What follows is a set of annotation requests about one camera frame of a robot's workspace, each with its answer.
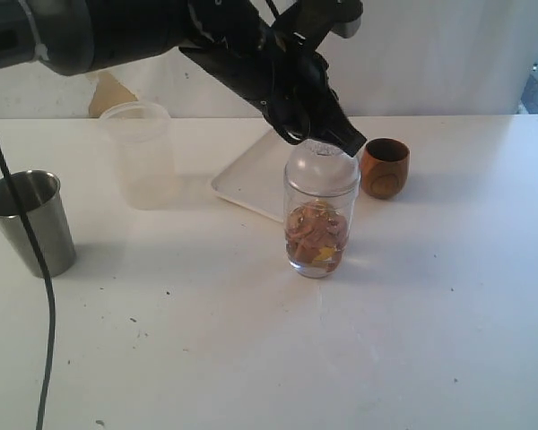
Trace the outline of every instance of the black cable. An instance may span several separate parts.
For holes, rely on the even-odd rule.
[[[36,419],[36,430],[42,430],[44,425],[44,414],[46,412],[46,400],[48,398],[48,386],[50,384],[50,376],[52,375],[52,361],[54,358],[54,340],[56,338],[56,300],[54,297],[54,289],[52,288],[52,278],[46,264],[46,259],[44,254],[39,248],[38,239],[34,233],[34,229],[28,220],[28,215],[24,209],[22,199],[16,190],[16,185],[10,175],[10,170],[4,159],[4,154],[0,149],[0,170],[2,171],[2,176],[8,186],[8,191],[13,198],[14,205],[16,210],[20,215],[20,220],[30,240],[30,245],[32,250],[36,254],[36,259],[38,260],[39,267],[42,271],[42,276],[44,277],[44,283],[46,284],[46,293],[48,296],[48,308],[49,308],[49,327],[48,327],[48,350],[46,352],[46,366],[44,369],[44,380],[42,382],[42,391],[39,396],[39,406],[38,406],[38,417]]]
[[[277,6],[275,6],[275,3],[273,0],[265,0],[267,5],[269,6],[269,9],[271,9],[271,13],[273,14],[273,17],[275,20],[279,18],[279,9],[277,9]]]

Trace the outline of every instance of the plastic container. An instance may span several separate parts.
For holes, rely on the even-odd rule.
[[[291,266],[309,278],[339,267],[359,194],[359,162],[326,143],[305,141],[284,172],[284,228]]]
[[[136,209],[158,209],[177,193],[168,111],[136,101],[114,106],[100,117],[114,143],[117,182],[126,202]]]

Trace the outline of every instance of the white tabletop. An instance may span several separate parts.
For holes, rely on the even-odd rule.
[[[95,123],[0,121],[12,170],[60,176],[79,253],[55,279],[47,429],[538,430],[538,116],[355,119],[407,142],[411,174],[359,197],[323,280],[207,188],[268,126],[173,123],[185,192],[135,211]],[[0,430],[33,428],[47,318],[0,234]]]

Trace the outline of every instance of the glass jar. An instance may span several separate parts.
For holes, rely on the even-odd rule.
[[[359,162],[327,143],[304,141],[284,173],[284,228],[291,266],[309,278],[337,269],[359,194]]]

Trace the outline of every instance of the clear plastic lid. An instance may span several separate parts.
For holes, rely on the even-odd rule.
[[[359,162],[333,145],[307,140],[289,157],[285,180],[304,194],[335,197],[359,185]]]

